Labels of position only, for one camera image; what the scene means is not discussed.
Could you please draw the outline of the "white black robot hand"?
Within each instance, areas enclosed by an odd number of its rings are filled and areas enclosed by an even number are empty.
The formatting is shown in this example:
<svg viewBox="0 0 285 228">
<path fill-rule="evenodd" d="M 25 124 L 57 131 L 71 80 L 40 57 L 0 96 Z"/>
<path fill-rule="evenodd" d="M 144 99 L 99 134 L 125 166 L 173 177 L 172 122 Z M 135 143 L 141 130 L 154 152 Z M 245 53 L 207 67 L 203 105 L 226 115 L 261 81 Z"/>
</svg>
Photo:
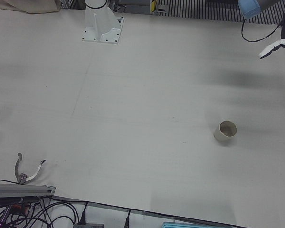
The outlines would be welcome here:
<svg viewBox="0 0 285 228">
<path fill-rule="evenodd" d="M 264 70 L 285 70 L 285 38 L 267 45 L 258 57 Z"/>
</svg>

